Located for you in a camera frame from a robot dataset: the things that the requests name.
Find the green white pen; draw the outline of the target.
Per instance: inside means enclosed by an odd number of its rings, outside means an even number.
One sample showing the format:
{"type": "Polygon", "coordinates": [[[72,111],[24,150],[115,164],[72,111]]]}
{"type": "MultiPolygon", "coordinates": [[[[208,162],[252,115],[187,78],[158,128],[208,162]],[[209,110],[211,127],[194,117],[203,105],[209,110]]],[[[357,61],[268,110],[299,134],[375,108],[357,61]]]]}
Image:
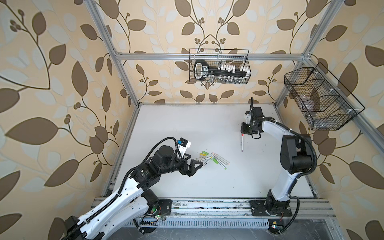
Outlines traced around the green white pen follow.
{"type": "Polygon", "coordinates": [[[228,163],[223,160],[222,158],[218,157],[218,156],[214,156],[214,158],[219,162],[219,165],[223,168],[223,169],[227,169],[227,166],[228,166],[228,163]]]}

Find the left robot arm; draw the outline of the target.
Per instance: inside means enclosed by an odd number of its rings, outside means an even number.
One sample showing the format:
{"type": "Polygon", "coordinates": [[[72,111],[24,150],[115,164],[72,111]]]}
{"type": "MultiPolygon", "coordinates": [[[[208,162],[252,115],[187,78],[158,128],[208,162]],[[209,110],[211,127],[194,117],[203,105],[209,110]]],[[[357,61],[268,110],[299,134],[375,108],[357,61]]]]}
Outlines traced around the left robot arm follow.
{"type": "Polygon", "coordinates": [[[183,138],[160,140],[136,167],[123,177],[120,187],[95,208],[65,221],[64,240],[106,240],[124,225],[151,214],[158,197],[150,189],[164,174],[179,172],[192,177],[203,163],[186,154],[191,143],[183,138]]]}

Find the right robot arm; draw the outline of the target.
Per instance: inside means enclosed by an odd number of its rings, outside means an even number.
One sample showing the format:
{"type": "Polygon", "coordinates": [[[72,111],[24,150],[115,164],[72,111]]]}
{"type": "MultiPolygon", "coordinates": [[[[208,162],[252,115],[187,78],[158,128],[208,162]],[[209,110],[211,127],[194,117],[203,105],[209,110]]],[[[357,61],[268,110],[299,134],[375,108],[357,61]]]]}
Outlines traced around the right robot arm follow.
{"type": "Polygon", "coordinates": [[[317,167],[318,157],[307,134],[299,134],[279,123],[273,117],[266,117],[261,107],[254,106],[254,98],[250,99],[250,108],[245,113],[246,121],[241,125],[241,134],[249,135],[255,140],[268,133],[281,143],[280,164],[283,168],[277,183],[268,191],[263,204],[250,201],[253,211],[265,213],[271,217],[283,219],[285,211],[289,210],[291,200],[297,201],[295,213],[285,226],[273,223],[269,232],[273,235],[282,235],[296,219],[300,209],[300,198],[292,196],[298,180],[313,173],[317,167]]]}

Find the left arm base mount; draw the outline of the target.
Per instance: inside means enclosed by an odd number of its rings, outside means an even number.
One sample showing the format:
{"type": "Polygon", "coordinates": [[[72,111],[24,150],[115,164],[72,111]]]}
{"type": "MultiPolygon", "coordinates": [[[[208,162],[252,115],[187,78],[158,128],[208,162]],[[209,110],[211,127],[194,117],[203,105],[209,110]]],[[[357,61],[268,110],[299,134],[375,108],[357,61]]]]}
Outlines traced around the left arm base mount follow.
{"type": "Polygon", "coordinates": [[[149,208],[141,215],[141,217],[169,216],[172,211],[172,203],[173,201],[171,199],[159,199],[157,202],[147,205],[149,208]]]}

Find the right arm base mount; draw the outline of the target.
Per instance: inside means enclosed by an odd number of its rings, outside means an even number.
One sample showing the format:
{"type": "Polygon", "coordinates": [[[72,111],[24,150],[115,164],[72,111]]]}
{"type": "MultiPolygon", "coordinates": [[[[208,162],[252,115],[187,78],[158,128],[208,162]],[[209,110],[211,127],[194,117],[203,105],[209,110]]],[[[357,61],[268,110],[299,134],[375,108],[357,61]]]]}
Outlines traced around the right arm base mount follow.
{"type": "Polygon", "coordinates": [[[290,201],[266,201],[251,200],[250,208],[253,217],[292,217],[293,213],[290,208],[290,201]]]}

